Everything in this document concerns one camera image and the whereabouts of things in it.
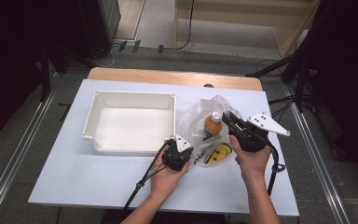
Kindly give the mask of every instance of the yellow object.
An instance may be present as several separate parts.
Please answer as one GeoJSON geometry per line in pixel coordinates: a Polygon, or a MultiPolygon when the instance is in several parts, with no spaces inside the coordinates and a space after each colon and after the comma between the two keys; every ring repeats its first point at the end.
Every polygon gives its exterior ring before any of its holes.
{"type": "Polygon", "coordinates": [[[216,161],[220,161],[232,152],[231,146],[229,144],[223,143],[217,147],[214,152],[208,157],[205,158],[206,164],[211,164],[216,161]]]}

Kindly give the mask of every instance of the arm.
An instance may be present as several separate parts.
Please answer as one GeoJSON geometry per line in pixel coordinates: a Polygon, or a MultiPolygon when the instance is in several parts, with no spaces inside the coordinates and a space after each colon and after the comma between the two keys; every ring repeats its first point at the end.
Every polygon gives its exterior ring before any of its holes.
{"type": "MultiPolygon", "coordinates": [[[[162,164],[162,152],[156,160],[154,166],[162,164]]],[[[151,192],[145,201],[136,208],[124,221],[123,224],[143,224],[150,223],[165,200],[173,193],[180,178],[188,171],[189,162],[183,167],[182,171],[175,172],[170,168],[165,168],[151,177],[151,192]]]]}
{"type": "Polygon", "coordinates": [[[241,176],[248,190],[249,209],[252,223],[280,223],[274,205],[267,193],[264,173],[271,149],[254,153],[242,151],[235,136],[230,136],[232,148],[237,154],[235,160],[241,168],[241,176]]]}

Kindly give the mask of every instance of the forearm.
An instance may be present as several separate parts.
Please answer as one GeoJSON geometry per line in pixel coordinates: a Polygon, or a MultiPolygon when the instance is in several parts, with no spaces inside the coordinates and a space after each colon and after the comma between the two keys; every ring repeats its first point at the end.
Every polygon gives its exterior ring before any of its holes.
{"type": "Polygon", "coordinates": [[[146,224],[153,220],[154,215],[164,203],[165,199],[149,195],[124,221],[123,224],[146,224]]]}
{"type": "Polygon", "coordinates": [[[248,190],[249,209],[253,224],[280,223],[278,215],[267,193],[264,176],[245,181],[248,190]]]}

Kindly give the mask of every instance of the white table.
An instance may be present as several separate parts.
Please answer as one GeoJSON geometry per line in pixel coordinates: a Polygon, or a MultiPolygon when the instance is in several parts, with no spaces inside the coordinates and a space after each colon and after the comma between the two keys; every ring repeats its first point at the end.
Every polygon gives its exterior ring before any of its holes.
{"type": "MultiPolygon", "coordinates": [[[[59,206],[122,207],[153,160],[151,157],[119,157],[96,152],[81,134],[96,91],[168,92],[176,94],[177,110],[185,110],[200,99],[225,97],[247,118],[266,112],[270,115],[263,91],[242,91],[166,84],[146,84],[102,80],[84,80],[71,110],[34,186],[29,203],[59,206]]],[[[277,135],[269,134],[280,153],[277,135]]],[[[249,213],[246,188],[238,164],[231,154],[225,162],[211,168],[191,166],[176,191],[161,210],[210,213],[249,213]]],[[[268,162],[269,182],[272,159],[268,162]]],[[[131,203],[138,206],[150,191],[149,182],[131,203]]],[[[277,213],[298,216],[295,195],[287,171],[277,174],[271,199],[277,213]]]]}

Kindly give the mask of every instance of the black stand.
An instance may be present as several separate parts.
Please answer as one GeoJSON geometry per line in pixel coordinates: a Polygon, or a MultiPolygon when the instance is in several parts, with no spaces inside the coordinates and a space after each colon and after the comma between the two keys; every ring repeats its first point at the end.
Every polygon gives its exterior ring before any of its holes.
{"type": "Polygon", "coordinates": [[[281,80],[283,83],[290,83],[293,81],[296,74],[298,74],[295,103],[300,113],[303,112],[301,106],[302,93],[307,76],[310,74],[311,62],[312,59],[314,59],[319,53],[319,47],[321,46],[320,42],[322,42],[323,37],[324,22],[335,8],[335,4],[336,3],[326,4],[324,1],[321,1],[311,29],[309,30],[302,44],[293,54],[280,61],[277,61],[276,63],[264,68],[263,70],[247,75],[247,77],[262,77],[267,73],[288,64],[281,75],[281,80]]]}
{"type": "Polygon", "coordinates": [[[84,64],[88,67],[88,69],[92,69],[95,67],[94,64],[78,56],[76,53],[72,52],[67,47],[59,45],[57,43],[51,43],[47,40],[43,40],[40,50],[40,62],[42,69],[42,97],[40,99],[41,102],[44,102],[46,100],[46,97],[50,92],[50,72],[48,68],[48,61],[51,61],[57,72],[66,73],[68,70],[68,64],[62,57],[62,53],[60,51],[72,57],[76,61],[84,64]]]}

